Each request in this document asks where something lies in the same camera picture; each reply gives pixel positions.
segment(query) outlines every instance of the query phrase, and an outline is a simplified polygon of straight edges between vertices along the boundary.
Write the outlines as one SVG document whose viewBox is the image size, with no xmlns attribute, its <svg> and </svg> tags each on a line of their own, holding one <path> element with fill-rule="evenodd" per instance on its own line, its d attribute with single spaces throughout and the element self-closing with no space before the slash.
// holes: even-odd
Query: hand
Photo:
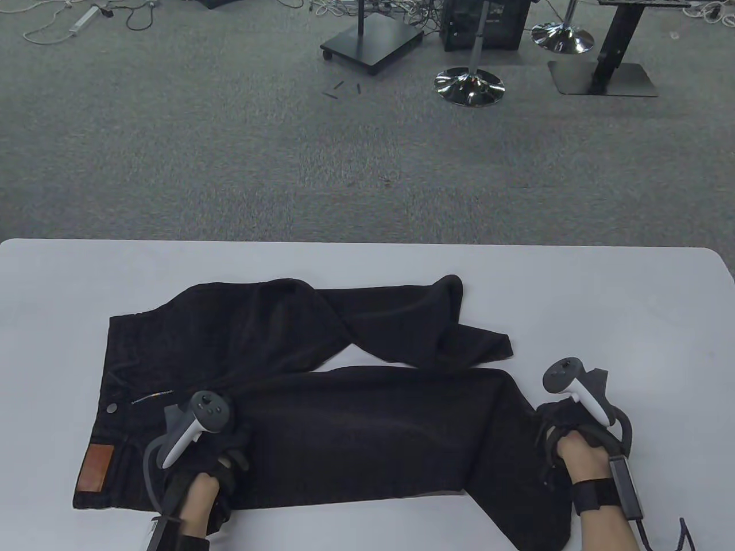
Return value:
<svg viewBox="0 0 735 551">
<path fill-rule="evenodd" d="M 610 457 L 603 447 L 591 447 L 577 431 L 559 439 L 556 452 L 564 460 L 572 483 L 610 478 Z"/>
</svg>

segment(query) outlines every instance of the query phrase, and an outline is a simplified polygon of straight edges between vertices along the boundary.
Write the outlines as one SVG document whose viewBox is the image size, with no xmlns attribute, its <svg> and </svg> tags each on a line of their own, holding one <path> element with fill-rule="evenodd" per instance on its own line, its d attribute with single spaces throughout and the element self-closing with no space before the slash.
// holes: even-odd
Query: gray carpet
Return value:
<svg viewBox="0 0 735 551">
<path fill-rule="evenodd" d="M 55 9 L 0 15 L 0 240 L 685 245 L 735 267 L 735 29 L 647 10 L 627 60 L 655 99 L 558 94 L 526 33 L 484 53 L 508 92 L 473 110 L 432 90 L 467 60 L 436 35 L 368 77 L 320 55 L 353 21 L 275 0 L 164 0 L 145 32 L 120 12 L 60 46 L 21 38 Z M 576 21 L 601 45 L 613 13 Z M 527 26 L 550 19 L 532 4 Z"/>
</svg>

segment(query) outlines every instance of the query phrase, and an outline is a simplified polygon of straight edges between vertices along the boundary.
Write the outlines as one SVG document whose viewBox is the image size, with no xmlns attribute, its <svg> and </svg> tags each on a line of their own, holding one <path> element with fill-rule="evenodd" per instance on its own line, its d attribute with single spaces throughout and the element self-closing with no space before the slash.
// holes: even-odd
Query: wrist strap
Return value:
<svg viewBox="0 0 735 551">
<path fill-rule="evenodd" d="M 596 478 L 572 485 L 572 501 L 577 515 L 594 511 L 603 505 L 620 505 L 615 481 L 612 478 Z"/>
</svg>

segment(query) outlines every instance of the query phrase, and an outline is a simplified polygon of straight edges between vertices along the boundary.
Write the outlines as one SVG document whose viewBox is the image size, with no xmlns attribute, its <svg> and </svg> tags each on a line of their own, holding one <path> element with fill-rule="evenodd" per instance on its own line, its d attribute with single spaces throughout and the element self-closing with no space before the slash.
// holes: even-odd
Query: white vr controller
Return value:
<svg viewBox="0 0 735 551">
<path fill-rule="evenodd" d="M 615 424 L 615 409 L 605 398 L 607 371 L 585 371 L 579 358 L 564 358 L 544 373 L 544 388 L 551 394 L 569 394 L 603 426 Z"/>
<path fill-rule="evenodd" d="M 191 397 L 186 410 L 178 406 L 165 408 L 166 438 L 158 450 L 156 465 L 167 469 L 181 457 L 191 442 L 202 433 L 220 432 L 230 416 L 227 402 L 214 392 L 203 390 Z"/>
</svg>

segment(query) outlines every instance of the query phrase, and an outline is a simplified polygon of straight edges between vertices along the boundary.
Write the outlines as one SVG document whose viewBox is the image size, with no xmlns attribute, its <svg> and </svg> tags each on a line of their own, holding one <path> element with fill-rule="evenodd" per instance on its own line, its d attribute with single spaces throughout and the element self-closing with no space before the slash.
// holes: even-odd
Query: computer tower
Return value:
<svg viewBox="0 0 735 551">
<path fill-rule="evenodd" d="M 491 0 L 483 49 L 518 50 L 531 0 Z M 445 51 L 472 48 L 482 0 L 444 0 L 439 34 Z"/>
</svg>

